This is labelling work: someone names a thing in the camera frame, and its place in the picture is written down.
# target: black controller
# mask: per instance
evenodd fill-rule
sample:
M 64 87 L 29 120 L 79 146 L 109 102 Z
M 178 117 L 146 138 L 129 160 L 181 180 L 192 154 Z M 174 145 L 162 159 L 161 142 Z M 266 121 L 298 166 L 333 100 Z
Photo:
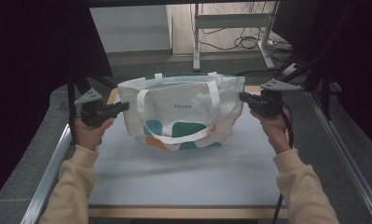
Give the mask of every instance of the black controller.
M 129 108 L 129 102 L 104 105 L 101 101 L 94 101 L 82 105 L 81 120 L 88 126 L 99 128 L 107 119 L 116 119 L 119 113 Z
M 239 98 L 247 103 L 255 113 L 265 118 L 273 118 L 282 111 L 282 92 L 262 90 L 260 95 L 240 92 Z

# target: metal frame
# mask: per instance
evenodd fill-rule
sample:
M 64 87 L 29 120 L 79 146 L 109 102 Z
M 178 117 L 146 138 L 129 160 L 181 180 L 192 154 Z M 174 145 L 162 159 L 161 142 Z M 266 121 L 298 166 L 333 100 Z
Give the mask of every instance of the metal frame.
M 66 125 L 60 141 L 58 142 L 51 160 L 49 161 L 46 172 L 43 174 L 43 177 L 40 180 L 28 209 L 26 209 L 21 224 L 34 224 L 39 218 L 44 201 L 48 197 L 49 191 L 51 190 L 52 184 L 60 169 L 66 149 L 69 147 L 71 140 L 72 135 L 70 134 L 70 128 L 69 125 Z
M 216 28 L 244 28 L 266 27 L 262 40 L 258 41 L 258 47 L 268 69 L 274 69 L 272 59 L 268 54 L 267 41 L 272 27 L 279 2 L 276 1 L 270 13 L 254 14 L 226 14 L 226 15 L 199 15 L 199 4 L 195 4 L 194 13 L 194 71 L 200 70 L 200 29 Z
M 318 100 L 318 96 L 316 93 L 306 92 L 308 98 L 310 99 L 310 103 L 314 108 L 320 122 L 323 124 L 325 131 L 327 132 L 328 136 L 331 138 L 331 141 L 339 155 L 340 159 L 342 160 L 346 170 L 348 171 L 351 180 L 353 181 L 354 186 L 360 193 L 360 196 L 365 202 L 366 207 L 368 208 L 369 212 L 372 216 L 372 188 L 369 183 L 365 180 L 363 174 L 361 173 L 360 169 L 358 168 L 356 162 L 353 160 L 349 150 L 347 149 L 346 145 L 340 138 L 334 124 L 331 120 L 327 119 L 320 109 L 320 102 Z

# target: gray carpet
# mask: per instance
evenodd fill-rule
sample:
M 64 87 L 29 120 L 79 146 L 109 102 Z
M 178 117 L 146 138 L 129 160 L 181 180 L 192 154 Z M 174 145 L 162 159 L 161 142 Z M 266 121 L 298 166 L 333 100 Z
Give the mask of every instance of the gray carpet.
M 115 76 L 108 79 L 115 83 L 130 78 L 151 76 L 154 73 L 192 72 L 192 62 L 189 57 L 170 59 L 163 63 L 146 58 L 143 60 L 135 58 L 132 62 L 122 63 L 112 58 L 111 63 Z M 247 70 L 265 70 L 264 62 L 259 54 L 235 55 L 233 57 L 206 56 L 202 58 L 201 62 L 201 72 L 216 71 L 223 74 L 238 74 Z M 270 80 L 274 72 L 253 72 L 245 75 L 248 84 L 261 84 Z M 302 78 L 294 80 L 294 83 L 301 82 Z M 91 81 L 91 85 L 107 99 L 110 90 L 96 81 Z M 295 146 L 299 148 L 300 157 L 305 163 L 311 164 L 321 178 L 324 191 L 336 209 L 339 221 L 348 224 L 372 223 L 372 216 L 334 150 L 333 144 L 313 111 L 305 92 L 286 92 L 283 98 L 293 110 Z M 331 99 L 331 115 L 342 139 L 349 147 L 351 155 L 372 187 L 372 142 L 346 114 L 335 97 Z M 50 107 L 44 121 L 22 160 L 0 192 L 0 223 L 21 222 L 61 137 L 67 119 L 67 91 L 63 86 L 51 94 Z M 125 224 L 157 223 L 157 221 L 92 218 L 90 223 Z M 269 221 L 260 220 L 259 223 L 269 223 Z M 286 220 L 281 220 L 280 223 L 286 223 Z

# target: wall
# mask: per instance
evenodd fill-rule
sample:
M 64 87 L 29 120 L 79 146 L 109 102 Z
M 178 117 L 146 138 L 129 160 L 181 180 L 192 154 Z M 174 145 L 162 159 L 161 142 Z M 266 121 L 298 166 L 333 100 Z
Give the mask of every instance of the wall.
M 106 53 L 172 48 L 166 6 L 100 7 L 90 12 Z

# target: white tote bag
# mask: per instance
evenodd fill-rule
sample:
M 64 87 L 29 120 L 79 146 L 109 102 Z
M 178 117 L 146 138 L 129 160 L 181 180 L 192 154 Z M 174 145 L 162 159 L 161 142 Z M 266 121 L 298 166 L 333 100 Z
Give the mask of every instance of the white tote bag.
M 118 84 L 129 135 L 170 150 L 226 145 L 241 115 L 244 77 L 180 74 Z

